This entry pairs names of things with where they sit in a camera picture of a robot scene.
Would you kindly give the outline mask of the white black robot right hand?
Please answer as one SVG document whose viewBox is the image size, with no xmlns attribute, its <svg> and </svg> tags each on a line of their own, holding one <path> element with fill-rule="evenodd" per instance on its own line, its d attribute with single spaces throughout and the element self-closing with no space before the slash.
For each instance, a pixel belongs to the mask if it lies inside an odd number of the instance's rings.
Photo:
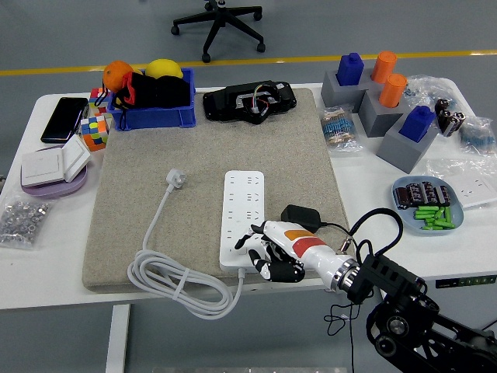
<svg viewBox="0 0 497 373">
<path fill-rule="evenodd" d="M 297 283 L 304 279 L 307 270 L 314 270 L 328 289 L 337 291 L 345 273 L 356 266 L 351 256 L 335 253 L 314 233 L 293 222 L 264 221 L 260 226 L 252 225 L 235 248 L 242 248 L 255 234 L 261 235 L 261 245 L 269 259 L 263 259 L 254 249 L 248 254 L 262 278 L 270 282 Z"/>
</svg>

